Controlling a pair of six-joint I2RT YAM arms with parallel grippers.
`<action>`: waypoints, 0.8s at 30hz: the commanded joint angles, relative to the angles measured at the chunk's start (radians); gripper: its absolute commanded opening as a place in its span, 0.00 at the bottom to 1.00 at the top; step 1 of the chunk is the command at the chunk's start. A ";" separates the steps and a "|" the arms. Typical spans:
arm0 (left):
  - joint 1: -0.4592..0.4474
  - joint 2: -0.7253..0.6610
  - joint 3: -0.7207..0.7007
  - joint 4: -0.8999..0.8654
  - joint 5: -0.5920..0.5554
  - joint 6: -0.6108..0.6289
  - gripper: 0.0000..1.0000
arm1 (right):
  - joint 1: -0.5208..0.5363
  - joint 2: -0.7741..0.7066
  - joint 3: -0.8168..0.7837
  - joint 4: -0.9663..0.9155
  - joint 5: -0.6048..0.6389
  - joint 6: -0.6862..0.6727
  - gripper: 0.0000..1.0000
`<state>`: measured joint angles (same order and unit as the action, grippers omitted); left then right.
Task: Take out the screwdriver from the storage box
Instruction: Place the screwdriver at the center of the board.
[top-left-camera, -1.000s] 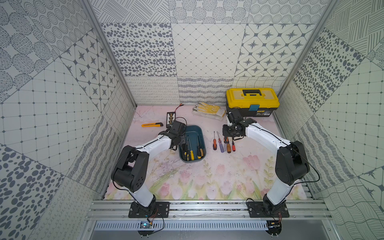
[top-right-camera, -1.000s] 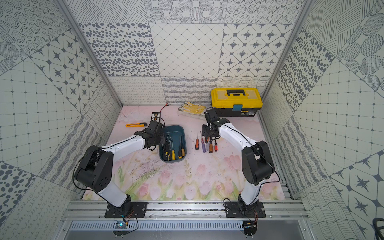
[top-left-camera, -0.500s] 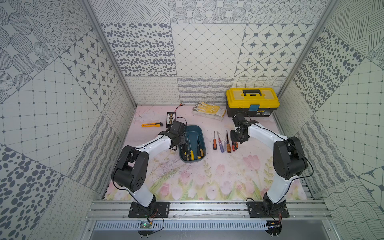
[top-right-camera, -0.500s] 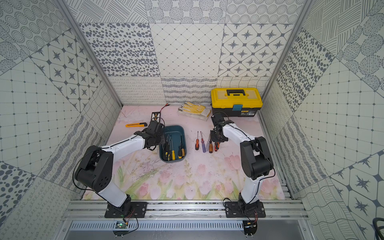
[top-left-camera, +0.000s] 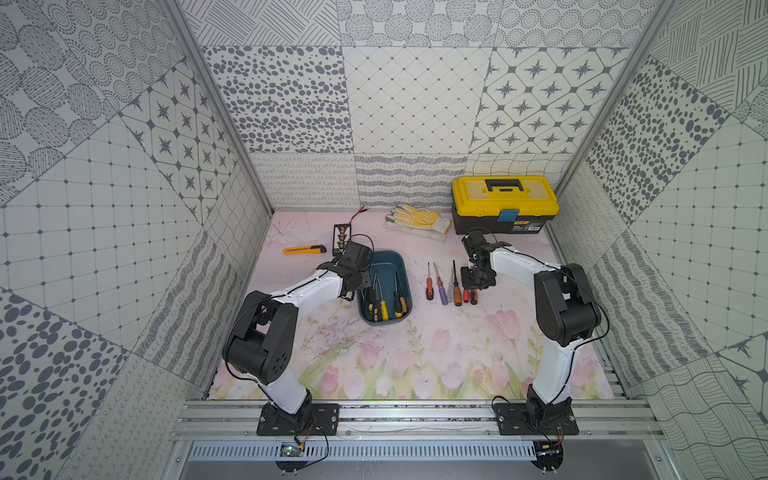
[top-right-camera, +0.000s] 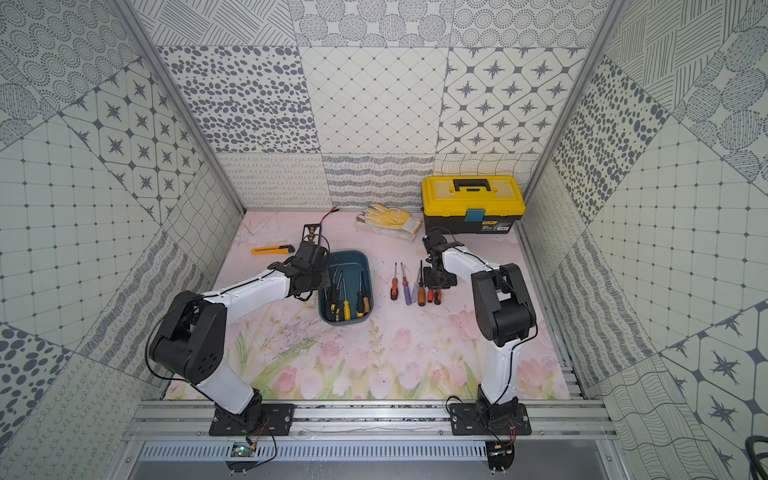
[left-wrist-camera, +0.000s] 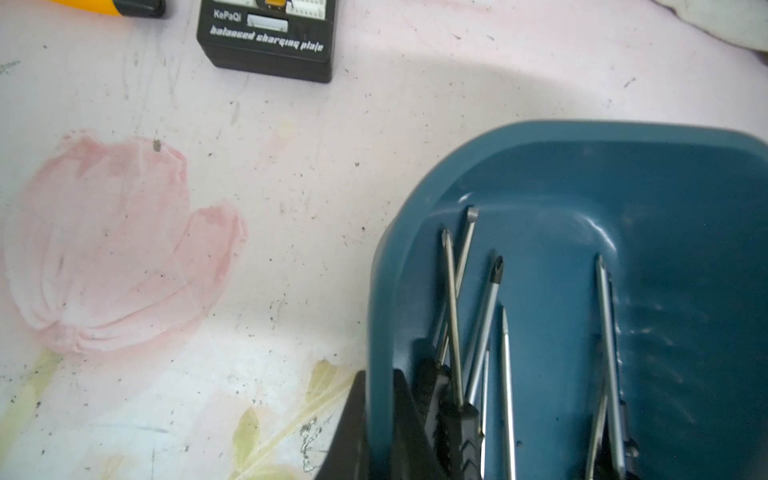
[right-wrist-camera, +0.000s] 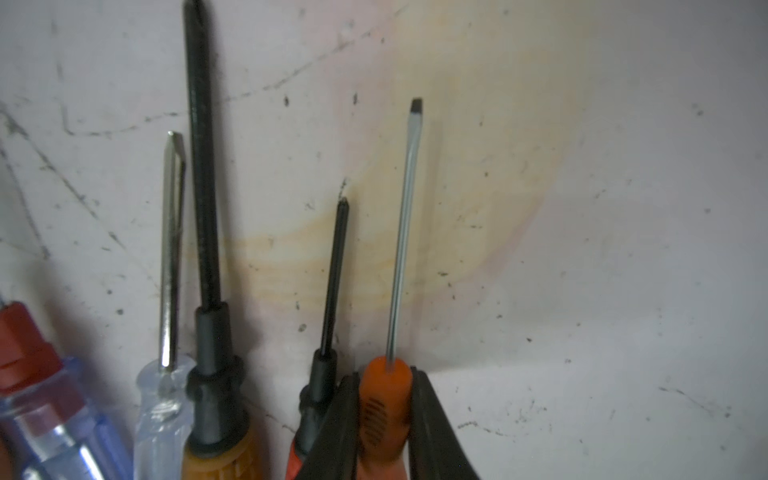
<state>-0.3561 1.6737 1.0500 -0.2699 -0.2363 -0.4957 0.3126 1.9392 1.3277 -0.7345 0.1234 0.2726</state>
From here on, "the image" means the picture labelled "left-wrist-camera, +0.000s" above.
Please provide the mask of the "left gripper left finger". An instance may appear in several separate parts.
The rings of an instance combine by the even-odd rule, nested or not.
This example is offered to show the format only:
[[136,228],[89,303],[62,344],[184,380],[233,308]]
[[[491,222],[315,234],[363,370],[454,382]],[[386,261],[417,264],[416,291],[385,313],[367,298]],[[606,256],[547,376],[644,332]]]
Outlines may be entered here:
[[367,478],[366,372],[359,371],[354,377],[336,432],[315,479]]

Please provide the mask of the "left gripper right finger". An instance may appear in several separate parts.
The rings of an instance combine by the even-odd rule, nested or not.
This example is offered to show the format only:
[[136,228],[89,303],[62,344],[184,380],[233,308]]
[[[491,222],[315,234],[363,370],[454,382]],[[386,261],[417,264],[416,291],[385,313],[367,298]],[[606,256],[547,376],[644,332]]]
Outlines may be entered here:
[[393,371],[393,395],[391,478],[445,479],[445,472],[429,444],[405,375],[399,369]]

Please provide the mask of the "teal plastic storage box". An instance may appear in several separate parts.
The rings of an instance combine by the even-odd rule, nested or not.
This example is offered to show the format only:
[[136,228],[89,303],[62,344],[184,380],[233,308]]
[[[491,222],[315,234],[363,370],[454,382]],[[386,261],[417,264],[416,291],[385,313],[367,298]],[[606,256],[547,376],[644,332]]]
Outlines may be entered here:
[[441,232],[479,211],[458,300],[468,347],[496,257],[517,474],[585,463],[601,370],[595,260],[611,277],[621,394],[643,479],[767,475],[767,146],[729,130],[536,121],[466,143],[413,190],[372,265],[368,442],[389,476],[392,374],[432,355]]

